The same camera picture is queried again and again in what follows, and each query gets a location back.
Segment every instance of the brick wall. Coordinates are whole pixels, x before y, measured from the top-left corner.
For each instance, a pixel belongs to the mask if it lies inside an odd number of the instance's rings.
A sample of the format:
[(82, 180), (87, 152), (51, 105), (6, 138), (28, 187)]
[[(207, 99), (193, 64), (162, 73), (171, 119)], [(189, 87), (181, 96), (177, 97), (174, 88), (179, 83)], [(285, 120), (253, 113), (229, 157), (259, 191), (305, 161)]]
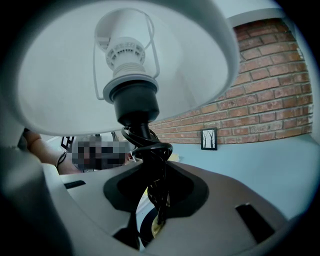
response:
[(200, 144), (200, 129), (217, 127), (219, 144), (263, 142), (310, 133), (312, 94), (298, 45), (281, 19), (234, 28), (239, 75), (213, 103), (150, 124), (162, 142)]

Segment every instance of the lamp shade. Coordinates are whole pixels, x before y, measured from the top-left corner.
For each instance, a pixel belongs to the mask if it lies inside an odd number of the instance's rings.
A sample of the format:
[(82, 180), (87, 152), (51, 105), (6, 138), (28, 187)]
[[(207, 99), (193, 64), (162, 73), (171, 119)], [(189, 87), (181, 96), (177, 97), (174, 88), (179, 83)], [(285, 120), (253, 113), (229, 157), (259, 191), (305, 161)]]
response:
[[(93, 59), (101, 96), (113, 71), (107, 65), (104, 48), (98, 45), (94, 58), (93, 48), (98, 24), (105, 26), (105, 34), (100, 31), (100, 37), (112, 41), (128, 36), (144, 46), (148, 43), (148, 29), (139, 13), (115, 12), (104, 23), (106, 14), (123, 7), (145, 12), (154, 24), (160, 67), (156, 78), (160, 110), (157, 120), (209, 103), (235, 80), (239, 53), (233, 30), (214, 3), (200, 2), (107, 0), (68, 9), (62, 6), (54, 10), (54, 15), (33, 21), (38, 29), (30, 42), (20, 40), (23, 54), (16, 80), (6, 88), (13, 95), (13, 112), (25, 126), (43, 134), (85, 135), (119, 130), (122, 126), (114, 106), (96, 98)], [(143, 67), (150, 76), (156, 72), (151, 47), (145, 50)]]

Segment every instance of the black picture frame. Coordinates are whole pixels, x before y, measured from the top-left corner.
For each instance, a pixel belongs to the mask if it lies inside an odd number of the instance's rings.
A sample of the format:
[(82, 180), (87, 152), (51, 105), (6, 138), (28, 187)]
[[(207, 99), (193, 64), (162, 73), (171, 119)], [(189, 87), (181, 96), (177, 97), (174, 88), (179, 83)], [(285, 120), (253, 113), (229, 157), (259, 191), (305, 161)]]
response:
[[(201, 149), (202, 150), (217, 150), (218, 147), (217, 147), (217, 128), (214, 127), (214, 128), (207, 128), (207, 129), (202, 129), (200, 130), (201, 132)], [(212, 140), (214, 138), (214, 147), (208, 147), (207, 146), (207, 143), (205, 142), (204, 138), (207, 137), (207, 136), (211, 136), (210, 140)]]

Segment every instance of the lamp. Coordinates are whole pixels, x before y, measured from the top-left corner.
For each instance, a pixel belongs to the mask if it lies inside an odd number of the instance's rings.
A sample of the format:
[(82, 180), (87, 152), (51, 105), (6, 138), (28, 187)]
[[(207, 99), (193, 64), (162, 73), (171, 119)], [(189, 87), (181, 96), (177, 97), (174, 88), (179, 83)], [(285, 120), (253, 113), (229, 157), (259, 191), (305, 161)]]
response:
[[(41, 200), (54, 206), (48, 211), (58, 213), (75, 254), (138, 254), (135, 210), (146, 187), (157, 222), (164, 225), (146, 254), (237, 254), (285, 224), (273, 205), (242, 183), (166, 162), (172, 146), (159, 142), (148, 128), (151, 121), (211, 102), (235, 80), (235, 36), (211, 1), (110, 0), (50, 7), (20, 34), (4, 64), (7, 74), (17, 77), (1, 87), (1, 97), (8, 95), (8, 111), (24, 126), (52, 135), (97, 134), (126, 126), (124, 136), (143, 158), (143, 163), (119, 169), (60, 177), (54, 166), (2, 150), (8, 159), (32, 167), (29, 180), (47, 186), (50, 196)], [(136, 10), (139, 17), (132, 14)], [(32, 36), (27, 34), (40, 24)], [(17, 162), (6, 161), (5, 167), (18, 174)], [(10, 183), (16, 178), (9, 176), (7, 183), (17, 185)], [(69, 183), (79, 185), (67, 190), (64, 184)]]

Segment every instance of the framed picture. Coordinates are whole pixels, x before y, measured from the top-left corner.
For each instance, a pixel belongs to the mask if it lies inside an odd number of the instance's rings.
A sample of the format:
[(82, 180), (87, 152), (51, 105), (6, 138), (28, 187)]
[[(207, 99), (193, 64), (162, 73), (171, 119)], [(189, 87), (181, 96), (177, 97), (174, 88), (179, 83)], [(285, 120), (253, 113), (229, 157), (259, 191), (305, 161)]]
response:
[(217, 128), (201, 130), (201, 149), (217, 150)]

